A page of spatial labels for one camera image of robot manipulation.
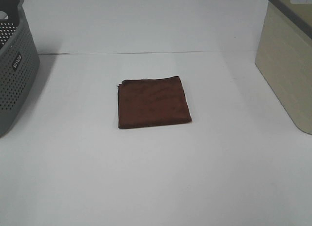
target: gray plastic basket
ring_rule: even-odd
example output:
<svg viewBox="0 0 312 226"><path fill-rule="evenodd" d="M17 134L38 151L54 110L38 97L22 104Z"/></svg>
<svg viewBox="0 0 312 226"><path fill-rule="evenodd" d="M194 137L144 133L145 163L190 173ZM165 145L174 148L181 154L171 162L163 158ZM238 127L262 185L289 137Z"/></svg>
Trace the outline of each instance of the gray plastic basket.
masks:
<svg viewBox="0 0 312 226"><path fill-rule="evenodd" d="M0 0L0 136L11 127L34 82L39 57L22 7Z"/></svg>

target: basket handle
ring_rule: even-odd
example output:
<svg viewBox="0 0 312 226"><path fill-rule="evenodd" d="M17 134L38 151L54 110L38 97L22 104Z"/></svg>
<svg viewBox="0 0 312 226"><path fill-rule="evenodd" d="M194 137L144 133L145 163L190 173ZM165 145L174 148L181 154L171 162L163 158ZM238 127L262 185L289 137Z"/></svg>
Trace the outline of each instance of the basket handle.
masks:
<svg viewBox="0 0 312 226"><path fill-rule="evenodd" d="M8 19L1 20L1 22L11 22L15 25L19 24L18 4L20 0L0 0L0 11L7 14Z"/></svg>

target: microfiber cloth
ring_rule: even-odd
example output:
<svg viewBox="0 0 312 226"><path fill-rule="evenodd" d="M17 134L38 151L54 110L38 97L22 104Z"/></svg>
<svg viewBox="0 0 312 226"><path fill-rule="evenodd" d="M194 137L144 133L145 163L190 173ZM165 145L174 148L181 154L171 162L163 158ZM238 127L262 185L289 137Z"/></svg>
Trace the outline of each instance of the microfiber cloth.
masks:
<svg viewBox="0 0 312 226"><path fill-rule="evenodd" d="M192 121L179 76L159 80L125 80L118 86L121 129Z"/></svg>

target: white table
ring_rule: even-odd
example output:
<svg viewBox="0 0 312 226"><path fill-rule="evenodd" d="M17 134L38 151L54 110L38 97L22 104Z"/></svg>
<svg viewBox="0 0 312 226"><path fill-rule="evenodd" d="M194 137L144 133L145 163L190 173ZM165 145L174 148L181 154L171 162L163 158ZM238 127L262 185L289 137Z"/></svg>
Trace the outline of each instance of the white table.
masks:
<svg viewBox="0 0 312 226"><path fill-rule="evenodd" d="M267 0L25 0L40 53L252 50Z"/></svg>
<svg viewBox="0 0 312 226"><path fill-rule="evenodd" d="M254 65L266 0L83 1L25 1L55 55L0 139L1 226L311 225L312 136ZM192 123L117 128L122 80L174 75Z"/></svg>
<svg viewBox="0 0 312 226"><path fill-rule="evenodd" d="M0 140L0 225L310 225L312 136L254 55L41 56ZM192 123L117 128L117 84L173 75Z"/></svg>

